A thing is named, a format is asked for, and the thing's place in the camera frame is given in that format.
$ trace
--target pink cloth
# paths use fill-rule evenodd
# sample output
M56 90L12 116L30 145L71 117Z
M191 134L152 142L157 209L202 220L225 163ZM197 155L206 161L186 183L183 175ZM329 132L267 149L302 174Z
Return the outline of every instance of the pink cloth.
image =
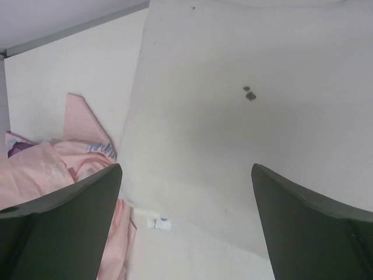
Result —
M113 164L112 144L82 97L68 94L62 142L43 142L0 163L0 209L46 195ZM117 201L98 280L123 280L136 229Z

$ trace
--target white ceiling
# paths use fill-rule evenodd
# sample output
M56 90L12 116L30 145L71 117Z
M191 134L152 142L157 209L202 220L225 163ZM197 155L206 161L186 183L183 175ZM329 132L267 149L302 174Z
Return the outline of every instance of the white ceiling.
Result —
M145 0L0 0L0 48L14 47Z

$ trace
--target white sheet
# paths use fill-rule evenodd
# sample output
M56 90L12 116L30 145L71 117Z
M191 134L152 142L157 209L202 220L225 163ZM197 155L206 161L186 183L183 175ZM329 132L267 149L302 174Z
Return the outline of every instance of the white sheet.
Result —
M254 163L373 210L372 5L153 1L119 154L125 195L261 256Z

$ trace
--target white wall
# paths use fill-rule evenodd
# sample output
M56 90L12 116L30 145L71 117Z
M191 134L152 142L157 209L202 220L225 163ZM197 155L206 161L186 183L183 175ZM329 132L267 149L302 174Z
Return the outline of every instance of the white wall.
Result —
M144 0L0 0L0 48L14 47Z
M60 138L67 93L82 95L118 145L147 9L5 60L10 127L32 141Z
M10 130L4 62L0 61L0 160L5 158L5 131Z

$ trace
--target white surface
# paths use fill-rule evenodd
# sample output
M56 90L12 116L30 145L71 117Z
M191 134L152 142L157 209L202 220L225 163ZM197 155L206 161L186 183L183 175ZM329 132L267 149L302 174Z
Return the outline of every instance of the white surface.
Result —
M0 0L0 48L14 47L144 0Z
M137 216L126 280L274 280L269 261L172 220L172 231L148 229Z
M4 62L0 61L0 160L6 158L5 131L10 130Z
M152 2L118 158L122 190L262 256L254 163L373 211L372 26L372 1Z
M117 148L148 11L5 60L10 127L32 141L60 138L67 93L83 96Z

